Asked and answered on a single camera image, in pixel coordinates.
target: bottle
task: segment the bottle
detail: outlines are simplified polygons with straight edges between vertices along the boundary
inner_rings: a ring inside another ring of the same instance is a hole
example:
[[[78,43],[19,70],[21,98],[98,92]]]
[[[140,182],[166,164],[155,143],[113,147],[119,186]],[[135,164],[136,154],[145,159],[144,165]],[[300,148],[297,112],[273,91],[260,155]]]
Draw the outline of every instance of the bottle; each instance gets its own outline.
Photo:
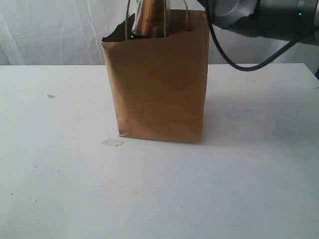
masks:
[[[169,27],[170,0],[166,0],[166,32]],[[164,37],[164,0],[137,0],[131,39]]]

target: table surface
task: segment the table surface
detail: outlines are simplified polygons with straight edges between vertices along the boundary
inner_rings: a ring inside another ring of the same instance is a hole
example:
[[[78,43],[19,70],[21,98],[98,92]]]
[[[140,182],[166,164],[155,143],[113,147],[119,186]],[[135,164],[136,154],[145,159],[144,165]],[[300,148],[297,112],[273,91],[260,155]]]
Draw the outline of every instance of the table surface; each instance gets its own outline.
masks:
[[[318,105],[303,64],[211,65],[202,143],[119,138],[105,66],[1,66],[0,238],[317,239]]]

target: white curtain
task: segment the white curtain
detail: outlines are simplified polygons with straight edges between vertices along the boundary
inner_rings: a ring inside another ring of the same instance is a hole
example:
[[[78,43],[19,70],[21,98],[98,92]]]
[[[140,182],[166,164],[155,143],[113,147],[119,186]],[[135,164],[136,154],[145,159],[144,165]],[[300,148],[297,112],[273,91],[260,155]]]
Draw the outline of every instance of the white curtain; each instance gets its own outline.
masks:
[[[202,9],[187,0],[190,9]],[[0,65],[100,65],[100,46],[124,20],[127,0],[0,0]],[[184,8],[171,0],[172,8]],[[134,12],[132,0],[131,12]],[[216,29],[221,45],[236,63],[260,63],[282,41],[247,38]],[[319,67],[319,47],[298,44],[276,62]],[[213,44],[210,63],[225,63]]]

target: black cable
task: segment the black cable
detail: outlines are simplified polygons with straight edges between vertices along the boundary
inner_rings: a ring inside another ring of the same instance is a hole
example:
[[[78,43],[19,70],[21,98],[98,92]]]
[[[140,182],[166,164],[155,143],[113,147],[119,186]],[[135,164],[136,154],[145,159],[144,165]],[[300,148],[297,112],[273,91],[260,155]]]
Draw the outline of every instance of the black cable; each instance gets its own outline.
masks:
[[[262,63],[256,65],[256,66],[252,66],[252,67],[241,67],[239,65],[237,65],[236,63],[234,63],[227,55],[226,53],[223,51],[222,47],[220,46],[218,39],[216,37],[215,31],[214,31],[214,27],[212,25],[212,19],[210,17],[210,13],[209,13],[209,2],[208,0],[206,0],[206,7],[205,7],[205,11],[206,11],[206,17],[208,20],[208,26],[209,26],[209,30],[210,30],[210,34],[213,38],[213,41],[216,45],[217,50],[219,51],[219,53],[221,54],[221,56],[225,59],[225,61],[231,65],[232,67],[234,67],[235,69],[239,70],[239,71],[256,71],[259,70],[265,66],[267,66],[268,64],[270,64],[272,61],[274,61],[275,59],[277,59],[279,56],[281,56],[283,53],[285,53],[287,50],[289,50],[291,47],[293,47],[294,45],[296,45],[298,42],[300,42],[301,40],[303,40],[304,38],[310,36],[311,34],[314,34],[316,31],[319,30],[319,26],[314,27],[312,30],[301,34],[300,36],[296,37],[294,40],[292,40],[291,42],[289,42],[288,44],[286,44],[284,47],[282,47],[280,50],[278,50],[274,55],[270,56],[268,59],[266,59],[265,61],[263,61]]]

